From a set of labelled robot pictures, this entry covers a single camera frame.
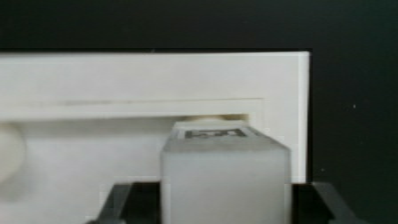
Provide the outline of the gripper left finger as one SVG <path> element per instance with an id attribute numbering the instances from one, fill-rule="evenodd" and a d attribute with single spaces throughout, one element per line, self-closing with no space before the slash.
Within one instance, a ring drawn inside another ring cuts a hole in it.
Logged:
<path id="1" fill-rule="evenodd" d="M 97 217 L 85 224 L 126 224 L 122 212 L 131 191 L 129 184 L 115 184 L 104 200 Z"/>

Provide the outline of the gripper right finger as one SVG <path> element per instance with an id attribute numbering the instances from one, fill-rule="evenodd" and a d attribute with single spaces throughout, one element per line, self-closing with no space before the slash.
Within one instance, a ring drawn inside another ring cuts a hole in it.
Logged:
<path id="1" fill-rule="evenodd" d="M 328 224 L 353 224 L 355 215 L 332 184 L 326 182 L 314 182 L 312 187 L 333 216 Z"/>

